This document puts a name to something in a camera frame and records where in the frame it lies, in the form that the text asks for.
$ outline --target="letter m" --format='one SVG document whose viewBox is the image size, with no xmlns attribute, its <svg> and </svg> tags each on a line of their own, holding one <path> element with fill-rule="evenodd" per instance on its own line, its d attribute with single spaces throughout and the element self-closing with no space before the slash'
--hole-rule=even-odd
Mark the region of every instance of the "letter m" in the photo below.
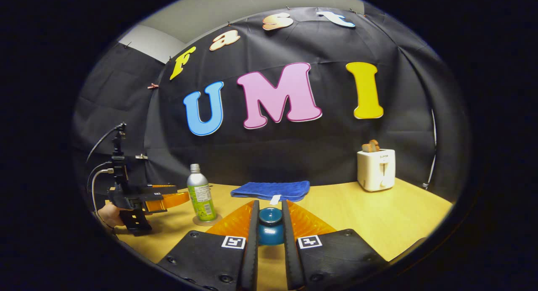
<svg viewBox="0 0 538 291">
<path fill-rule="evenodd" d="M 240 76 L 237 84 L 243 86 L 245 91 L 247 117 L 243 126 L 255 129 L 267 124 L 267 117 L 261 114 L 261 106 L 275 123 L 279 123 L 284 115 L 288 98 L 290 98 L 290 111 L 286 115 L 288 120 L 304 122 L 321 117 L 321 108 L 316 106 L 308 80 L 309 70 L 309 63 L 286 65 L 276 87 L 258 71 Z"/>
</svg>

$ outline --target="table surface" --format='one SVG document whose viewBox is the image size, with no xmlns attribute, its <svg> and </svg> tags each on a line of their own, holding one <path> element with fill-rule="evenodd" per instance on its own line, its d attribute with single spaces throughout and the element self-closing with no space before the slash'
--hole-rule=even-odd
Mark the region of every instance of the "table surface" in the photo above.
<svg viewBox="0 0 538 291">
<path fill-rule="evenodd" d="M 255 198 L 231 197 L 238 186 L 211 184 L 215 210 L 222 217 Z M 269 201 L 260 199 L 260 209 Z M 354 229 L 385 260 L 391 260 L 415 241 L 427 237 L 450 211 L 452 203 L 427 190 L 396 179 L 394 187 L 369 193 L 357 182 L 312 186 L 296 204 L 312 212 L 337 231 Z M 205 232 L 210 226 L 193 222 L 187 203 L 148 216 L 151 234 L 134 236 L 125 227 L 116 234 L 152 262 L 159 262 L 190 230 Z M 287 290 L 284 245 L 258 248 L 258 290 Z"/>
</svg>

